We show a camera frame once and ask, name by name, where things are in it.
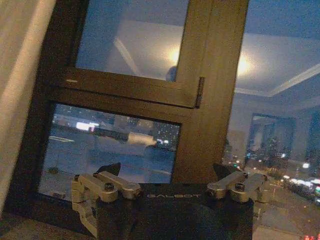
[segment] glass pane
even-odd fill
[[[177,124],[57,104],[39,193],[71,200],[76,174],[121,163],[119,176],[135,183],[169,183]]]
[[[76,67],[175,81],[188,0],[90,1]]]
[[[223,163],[271,181],[256,240],[320,233],[319,26],[319,1],[249,1]]]

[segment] bolt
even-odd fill
[[[234,185],[234,188],[235,188],[235,190],[237,190],[237,191],[239,191],[239,192],[244,192],[246,186],[245,186],[242,182],[237,182],[237,183]]]
[[[74,178],[73,178],[73,180],[75,180],[75,181],[78,182],[79,176],[80,176],[79,174],[75,175]]]
[[[115,186],[113,185],[113,183],[107,182],[107,183],[104,184],[104,190],[110,192],[113,189],[115,189]]]

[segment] city lights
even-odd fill
[[[308,169],[308,168],[309,168],[309,166],[310,166],[310,164],[309,164],[309,163],[307,163],[307,162],[305,162],[305,163],[302,165],[302,167],[303,167],[304,169]]]

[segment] ceiling light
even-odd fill
[[[252,68],[252,65],[250,64],[248,59],[243,54],[241,54],[238,62],[238,69],[236,72],[237,76],[246,75],[251,68]]]
[[[179,49],[174,49],[173,51],[171,51],[169,58],[172,61],[172,65],[173,66],[178,65],[179,54],[180,54],[180,50]]]

